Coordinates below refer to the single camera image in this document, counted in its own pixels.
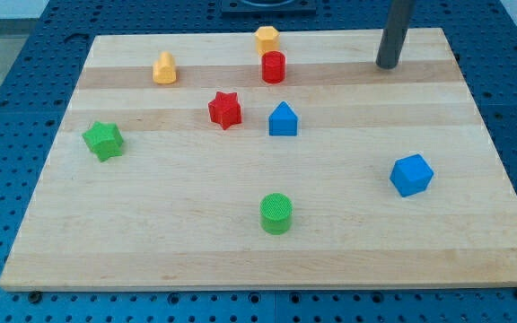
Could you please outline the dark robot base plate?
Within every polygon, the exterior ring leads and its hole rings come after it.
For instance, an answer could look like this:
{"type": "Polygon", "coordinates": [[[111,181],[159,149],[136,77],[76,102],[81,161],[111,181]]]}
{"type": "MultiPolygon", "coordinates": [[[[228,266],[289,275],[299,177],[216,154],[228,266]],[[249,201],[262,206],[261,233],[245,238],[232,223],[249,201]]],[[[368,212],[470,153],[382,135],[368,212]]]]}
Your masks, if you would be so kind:
{"type": "Polygon", "coordinates": [[[315,13],[317,0],[221,0],[222,16],[271,13],[315,13]]]}

